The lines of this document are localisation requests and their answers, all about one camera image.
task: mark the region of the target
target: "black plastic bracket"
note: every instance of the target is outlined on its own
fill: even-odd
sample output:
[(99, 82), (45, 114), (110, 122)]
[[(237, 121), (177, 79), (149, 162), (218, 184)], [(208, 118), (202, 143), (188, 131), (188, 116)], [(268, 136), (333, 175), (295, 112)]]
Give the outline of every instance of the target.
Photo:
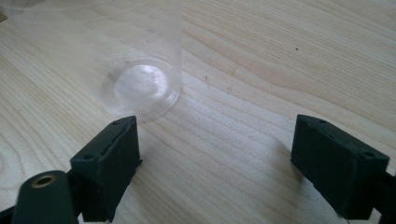
[(0, 223), (112, 221), (120, 199), (141, 163), (136, 118), (116, 120), (71, 159), (66, 174), (50, 171), (23, 183), (17, 204)]
[(396, 179), (389, 157), (329, 122), (297, 116), (291, 162), (346, 219), (368, 219), (375, 207), (382, 223), (396, 223)]

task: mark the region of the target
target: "clear plastic cup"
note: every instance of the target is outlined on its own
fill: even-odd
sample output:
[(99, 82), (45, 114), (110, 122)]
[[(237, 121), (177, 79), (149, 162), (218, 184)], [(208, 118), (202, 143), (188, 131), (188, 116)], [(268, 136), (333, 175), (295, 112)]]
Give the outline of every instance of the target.
[(0, 0), (0, 8), (115, 117), (153, 119), (175, 102), (180, 0)]

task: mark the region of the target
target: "light wooden surface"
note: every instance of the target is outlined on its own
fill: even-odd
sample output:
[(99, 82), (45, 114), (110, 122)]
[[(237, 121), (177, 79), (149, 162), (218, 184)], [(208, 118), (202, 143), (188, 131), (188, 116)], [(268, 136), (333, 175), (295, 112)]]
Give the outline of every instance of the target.
[[(144, 162), (114, 223), (347, 223), (290, 164), (297, 114), (396, 172), (395, 1), (186, 0), (183, 31), (182, 93), (139, 124)], [(53, 60), (0, 23), (0, 210), (112, 120)]]

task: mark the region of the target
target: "cup bottom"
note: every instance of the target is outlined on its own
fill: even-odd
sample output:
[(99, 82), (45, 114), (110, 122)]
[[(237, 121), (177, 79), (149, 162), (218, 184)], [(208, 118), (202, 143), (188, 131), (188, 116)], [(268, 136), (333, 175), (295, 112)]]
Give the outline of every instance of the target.
[(176, 101), (180, 91), (177, 71), (157, 59), (137, 59), (118, 64), (103, 86), (108, 112), (117, 118), (136, 115), (155, 119)]

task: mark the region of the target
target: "wood grain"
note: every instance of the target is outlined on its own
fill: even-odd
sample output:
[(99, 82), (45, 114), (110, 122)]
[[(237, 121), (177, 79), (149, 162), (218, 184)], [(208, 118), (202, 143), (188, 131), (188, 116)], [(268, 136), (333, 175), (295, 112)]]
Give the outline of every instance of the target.
[[(391, 0), (184, 1), (182, 93), (139, 124), (144, 162), (114, 223), (347, 223), (290, 164), (295, 117), (396, 172), (395, 15)], [(0, 210), (113, 120), (54, 60), (0, 23)]]

